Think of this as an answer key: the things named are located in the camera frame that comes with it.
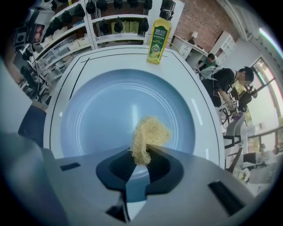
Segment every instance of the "noodles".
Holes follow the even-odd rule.
[[[150,155],[147,144],[162,146],[171,138],[172,132],[157,117],[145,117],[137,125],[130,151],[137,165],[148,165]]]

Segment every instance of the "red brick wall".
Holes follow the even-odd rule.
[[[175,34],[189,39],[198,32],[195,43],[209,52],[222,32],[230,33],[236,42],[239,34],[216,0],[182,0],[185,3]]]

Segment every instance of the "green bottle label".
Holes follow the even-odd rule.
[[[154,29],[153,38],[149,50],[150,58],[159,58],[167,32],[168,31],[163,26],[157,26]]]

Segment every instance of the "desk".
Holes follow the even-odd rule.
[[[198,46],[183,40],[179,36],[174,36],[173,44],[179,49],[182,58],[187,59],[187,63],[192,68],[197,66],[199,60],[204,60],[207,57],[208,53]]]
[[[193,119],[193,155],[209,159],[224,168],[224,142],[219,119],[199,78],[174,50],[166,49],[159,65],[147,62],[147,54],[148,46],[125,45],[106,47],[76,56],[53,91],[46,114],[43,146],[52,150],[55,158],[65,157],[61,147],[61,122],[71,93],[74,96],[86,82],[105,72],[134,69],[162,78],[179,92]]]

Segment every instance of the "cooking oil bottle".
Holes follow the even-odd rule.
[[[159,18],[154,21],[147,61],[159,64],[171,31],[171,22],[176,3],[172,0],[163,0]]]

